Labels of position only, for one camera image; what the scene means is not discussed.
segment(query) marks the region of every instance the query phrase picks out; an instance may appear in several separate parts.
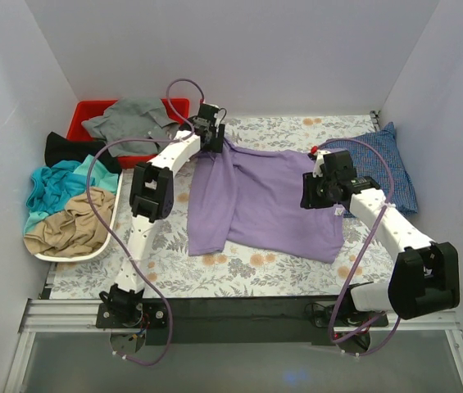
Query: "blue cloth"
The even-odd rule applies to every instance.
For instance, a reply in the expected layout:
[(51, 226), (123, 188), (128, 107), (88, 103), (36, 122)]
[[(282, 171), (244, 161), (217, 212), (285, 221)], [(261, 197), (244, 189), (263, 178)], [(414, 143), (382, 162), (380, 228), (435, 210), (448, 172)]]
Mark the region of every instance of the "blue cloth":
[[(43, 166), (31, 175), (33, 191), (25, 205), (29, 209), (29, 217), (25, 222), (24, 235), (34, 226), (58, 211), (64, 210), (66, 203), (85, 192), (87, 171), (93, 160), (88, 156), (84, 163), (78, 161), (60, 161), (51, 168)], [(91, 173), (91, 186), (97, 186), (116, 194), (118, 174), (112, 174), (97, 161)]]
[[(397, 148), (396, 137), (397, 131), (393, 123), (390, 122), (376, 133), (365, 133), (353, 139), (368, 143), (386, 160), (395, 181), (395, 192), (393, 193), (392, 203), (404, 215), (412, 215), (418, 211), (415, 189), (413, 188), (410, 175), (406, 172), (402, 163), (401, 155)], [(331, 142), (325, 147), (325, 149), (333, 148), (348, 150), (352, 156), (357, 174), (359, 176), (371, 176), (383, 189), (384, 194), (388, 195), (389, 181), (386, 170), (379, 158), (371, 150), (358, 143), (349, 141)]]
[[(87, 177), (89, 166), (91, 166), (92, 162), (93, 156), (87, 156), (84, 162), (75, 169), (74, 174), (81, 174)], [(93, 171), (91, 172), (91, 179), (92, 186), (103, 188), (111, 194), (116, 195), (116, 190), (118, 189), (118, 174), (109, 172), (102, 162), (97, 161), (94, 164)]]

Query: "tan cloth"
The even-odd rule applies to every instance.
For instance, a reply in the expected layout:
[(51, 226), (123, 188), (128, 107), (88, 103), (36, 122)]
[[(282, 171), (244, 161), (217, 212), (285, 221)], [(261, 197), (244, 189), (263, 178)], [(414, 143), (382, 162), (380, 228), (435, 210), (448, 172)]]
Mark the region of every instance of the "tan cloth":
[[(91, 187), (91, 198), (102, 218), (109, 223), (115, 196), (99, 187)], [(106, 241), (107, 230), (100, 224), (85, 193), (71, 198), (64, 210), (40, 221), (24, 235), (31, 254), (78, 256), (95, 252)]]

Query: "white wall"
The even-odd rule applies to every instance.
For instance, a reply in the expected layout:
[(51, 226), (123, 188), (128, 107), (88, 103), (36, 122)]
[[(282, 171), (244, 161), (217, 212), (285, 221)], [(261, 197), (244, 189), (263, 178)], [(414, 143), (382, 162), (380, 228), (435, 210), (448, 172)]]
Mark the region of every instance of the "white wall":
[(463, 325), (463, 2), (438, 5), (382, 111), (397, 126), (419, 228), (460, 256)]
[(381, 108), (438, 0), (26, 2), (79, 99), (189, 77), (231, 115), (290, 115)]
[(0, 391), (28, 297), (47, 265), (25, 251), (21, 230), (30, 173), (45, 136), (63, 133), (76, 97), (23, 0), (0, 0)]

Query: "white basket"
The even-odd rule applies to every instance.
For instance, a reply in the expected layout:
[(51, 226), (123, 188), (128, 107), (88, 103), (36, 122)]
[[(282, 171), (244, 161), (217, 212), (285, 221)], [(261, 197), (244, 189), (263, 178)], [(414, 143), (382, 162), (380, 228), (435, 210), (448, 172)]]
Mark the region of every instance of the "white basket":
[[(118, 202), (120, 201), (120, 191), (122, 189), (122, 174), (118, 177), (118, 189), (116, 190), (116, 198), (115, 198), (115, 205), (113, 206), (113, 213), (111, 215), (111, 222), (109, 223), (109, 228), (113, 229), (116, 223), (116, 212), (118, 211)], [(47, 262), (57, 262), (58, 264), (65, 264), (65, 263), (78, 263), (78, 262), (95, 262), (97, 260), (101, 260), (105, 254), (107, 253), (107, 246), (111, 240), (112, 235), (107, 233), (106, 241), (102, 244), (102, 246), (96, 250), (95, 252), (88, 254), (88, 255), (80, 255), (80, 256), (72, 256), (72, 257), (64, 257), (64, 256), (48, 256), (44, 254), (34, 254), (36, 258), (39, 260), (46, 260)]]

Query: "purple garment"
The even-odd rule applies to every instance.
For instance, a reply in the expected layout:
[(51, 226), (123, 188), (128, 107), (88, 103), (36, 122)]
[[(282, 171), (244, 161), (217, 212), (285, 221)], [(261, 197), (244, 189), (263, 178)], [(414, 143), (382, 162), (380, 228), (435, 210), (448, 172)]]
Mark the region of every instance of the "purple garment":
[(302, 174), (314, 162), (297, 151), (255, 151), (225, 141), (202, 153), (188, 208), (189, 255), (224, 250), (230, 240), (332, 264), (344, 243), (335, 207), (300, 207)]

